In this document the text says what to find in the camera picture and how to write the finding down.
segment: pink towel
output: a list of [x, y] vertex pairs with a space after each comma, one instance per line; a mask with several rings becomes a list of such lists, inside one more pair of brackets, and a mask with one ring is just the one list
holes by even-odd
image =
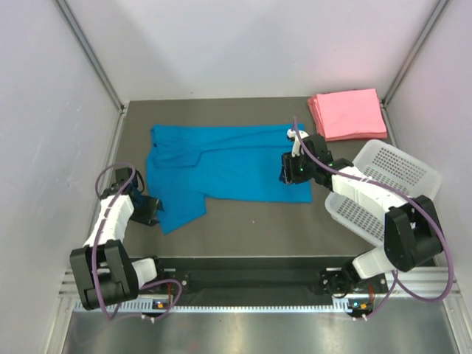
[[317, 94], [308, 99], [308, 106], [318, 133], [329, 142], [387, 137], [374, 88]]

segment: metal floor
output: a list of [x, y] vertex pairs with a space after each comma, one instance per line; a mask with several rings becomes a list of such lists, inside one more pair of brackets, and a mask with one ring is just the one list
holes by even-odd
[[[307, 97], [131, 102], [117, 161], [145, 172], [150, 129], [168, 125], [270, 125], [290, 123], [294, 115], [314, 132]], [[330, 143], [335, 159], [352, 160], [365, 140]], [[313, 203], [256, 203], [208, 198], [207, 214], [163, 235], [159, 226], [130, 223], [125, 247], [130, 255], [166, 257], [353, 256], [371, 249], [325, 209], [328, 191], [312, 184]]]
[[[294, 114], [314, 131], [305, 97], [132, 102], [117, 161], [145, 172], [156, 123], [282, 124]], [[330, 143], [330, 149], [335, 158], [353, 159], [364, 143]], [[208, 198], [205, 216], [169, 235], [159, 226], [129, 223], [125, 247], [133, 256], [166, 257], [353, 256], [371, 248], [331, 219], [324, 205], [327, 190], [313, 184], [312, 193], [312, 204]], [[412, 299], [389, 300], [367, 323], [329, 313], [177, 313], [154, 325], [126, 319], [80, 345], [109, 325], [101, 313], [73, 313], [63, 353], [458, 353], [444, 306]]]

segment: white laundry basket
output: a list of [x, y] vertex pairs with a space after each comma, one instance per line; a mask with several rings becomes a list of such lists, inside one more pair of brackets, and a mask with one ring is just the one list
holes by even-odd
[[[353, 160], [365, 175], [395, 187], [411, 197], [433, 199], [441, 176], [427, 164], [380, 140], [370, 140]], [[324, 205], [334, 220], [374, 246], [384, 244], [384, 220], [378, 220], [343, 195], [330, 193]]]

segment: robotic arm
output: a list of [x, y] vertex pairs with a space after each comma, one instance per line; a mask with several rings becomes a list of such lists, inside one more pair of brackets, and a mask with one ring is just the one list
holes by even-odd
[[156, 212], [157, 209], [162, 209], [161, 201], [142, 195], [138, 190], [138, 181], [135, 176], [113, 206], [109, 207], [111, 199], [130, 176], [131, 169], [129, 168], [122, 168], [115, 172], [117, 183], [112, 184], [100, 196], [100, 215], [90, 237], [82, 248], [73, 250], [69, 257], [80, 301], [86, 310], [93, 310], [100, 306], [92, 276], [91, 253], [94, 241], [96, 237], [99, 237], [100, 224], [104, 219], [106, 223], [100, 233], [97, 247], [97, 264], [100, 290], [105, 305], [114, 305], [137, 298], [139, 289], [146, 282], [157, 277], [154, 259], [145, 258], [131, 262], [122, 242], [128, 220], [131, 219], [147, 226], [158, 223]]
[[[292, 184], [313, 178], [317, 184], [332, 192], [345, 195], [384, 221], [384, 245], [357, 256], [342, 269], [344, 280], [352, 287], [363, 280], [395, 269], [410, 271], [443, 251], [437, 234], [420, 213], [415, 212], [401, 197], [381, 187], [365, 183], [371, 178], [364, 175], [351, 162], [346, 159], [334, 160], [321, 135], [308, 136], [307, 133], [300, 131], [308, 150], [319, 161], [339, 172], [357, 176], [360, 181], [327, 172], [303, 153], [295, 131], [288, 130], [287, 136], [294, 141], [294, 146], [290, 153], [282, 155], [280, 181]], [[421, 195], [413, 200], [440, 226], [431, 199]]]

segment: blue cloth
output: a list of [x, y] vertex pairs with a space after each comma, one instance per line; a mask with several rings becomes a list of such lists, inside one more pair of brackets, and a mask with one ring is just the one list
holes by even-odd
[[207, 196], [239, 201], [310, 203], [310, 184], [279, 181], [281, 155], [291, 150], [291, 125], [176, 127], [155, 125], [146, 160], [149, 194], [167, 234], [207, 212]]

